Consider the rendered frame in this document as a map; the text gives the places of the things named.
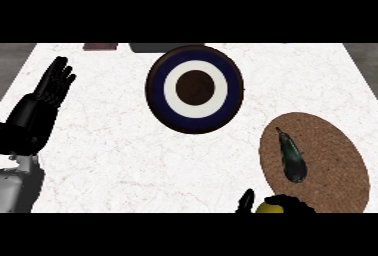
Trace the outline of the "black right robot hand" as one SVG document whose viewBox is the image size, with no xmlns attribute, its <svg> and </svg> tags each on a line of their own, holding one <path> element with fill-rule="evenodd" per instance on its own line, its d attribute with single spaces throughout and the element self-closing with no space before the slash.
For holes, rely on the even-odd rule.
<svg viewBox="0 0 378 256">
<path fill-rule="evenodd" d="M 250 214 L 253 199 L 253 190 L 247 189 L 238 199 L 236 213 Z M 281 213 L 314 213 L 314 209 L 303 202 L 301 202 L 296 197 L 290 197 L 283 194 L 265 197 L 264 202 L 270 205 L 278 205 L 283 208 Z"/>
</svg>

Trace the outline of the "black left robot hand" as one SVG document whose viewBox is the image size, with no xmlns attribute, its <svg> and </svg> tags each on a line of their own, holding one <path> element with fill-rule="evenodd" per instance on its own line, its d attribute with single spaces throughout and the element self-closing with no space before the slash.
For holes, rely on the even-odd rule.
<svg viewBox="0 0 378 256">
<path fill-rule="evenodd" d="M 76 75 L 67 58 L 57 56 L 32 93 L 20 98 L 4 123 L 0 122 L 0 154 L 35 155 L 47 144 L 57 110 Z"/>
</svg>

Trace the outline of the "yellow lemon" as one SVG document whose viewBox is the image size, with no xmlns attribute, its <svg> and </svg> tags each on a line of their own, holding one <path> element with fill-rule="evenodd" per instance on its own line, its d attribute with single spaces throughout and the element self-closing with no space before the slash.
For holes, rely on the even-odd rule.
<svg viewBox="0 0 378 256">
<path fill-rule="evenodd" d="M 255 210 L 256 213 L 281 213 L 283 208 L 278 205 L 270 205 L 265 202 L 259 204 Z"/>
</svg>

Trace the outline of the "brown oval placemat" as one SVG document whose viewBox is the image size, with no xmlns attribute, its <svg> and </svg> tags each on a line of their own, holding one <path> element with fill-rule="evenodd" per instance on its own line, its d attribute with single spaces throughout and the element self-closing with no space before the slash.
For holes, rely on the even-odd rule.
<svg viewBox="0 0 378 256">
<path fill-rule="evenodd" d="M 283 174 L 278 133 L 292 138 L 306 177 L 298 184 Z M 259 138 L 259 165 L 274 194 L 296 197 L 317 213 L 361 213 L 368 201 L 368 175 L 360 153 L 340 130 L 315 115 L 277 116 Z"/>
</svg>

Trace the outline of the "blue and white round plate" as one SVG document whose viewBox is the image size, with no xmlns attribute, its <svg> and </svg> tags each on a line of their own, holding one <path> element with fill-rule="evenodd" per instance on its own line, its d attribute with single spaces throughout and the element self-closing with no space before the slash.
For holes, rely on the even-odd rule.
<svg viewBox="0 0 378 256">
<path fill-rule="evenodd" d="M 203 134 L 228 123 L 240 108 L 240 71 L 213 48 L 182 46 L 153 63 L 144 92 L 147 106 L 160 123 L 176 132 Z"/>
</svg>

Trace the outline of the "dark green eggplant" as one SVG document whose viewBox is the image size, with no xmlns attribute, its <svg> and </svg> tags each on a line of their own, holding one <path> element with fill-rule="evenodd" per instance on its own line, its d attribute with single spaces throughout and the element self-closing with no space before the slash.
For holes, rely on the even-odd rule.
<svg viewBox="0 0 378 256">
<path fill-rule="evenodd" d="M 275 128 L 275 131 L 278 134 L 283 174 L 286 179 L 292 183 L 298 184 L 306 177 L 306 165 L 303 162 L 302 154 L 289 134 L 284 133 L 280 128 Z"/>
</svg>

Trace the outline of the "dark red flat object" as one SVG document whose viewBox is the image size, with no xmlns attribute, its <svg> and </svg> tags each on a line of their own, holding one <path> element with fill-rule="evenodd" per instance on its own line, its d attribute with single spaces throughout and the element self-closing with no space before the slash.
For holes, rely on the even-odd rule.
<svg viewBox="0 0 378 256">
<path fill-rule="evenodd" d="M 82 50 L 85 51 L 109 51 L 116 50 L 117 43 L 83 43 Z"/>
</svg>

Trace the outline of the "dark grey flat object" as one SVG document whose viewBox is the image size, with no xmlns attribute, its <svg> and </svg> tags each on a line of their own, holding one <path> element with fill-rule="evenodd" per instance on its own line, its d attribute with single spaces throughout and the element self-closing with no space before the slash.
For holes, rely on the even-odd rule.
<svg viewBox="0 0 378 256">
<path fill-rule="evenodd" d="M 129 43 L 134 53 L 166 53 L 174 49 L 203 50 L 203 43 Z"/>
</svg>

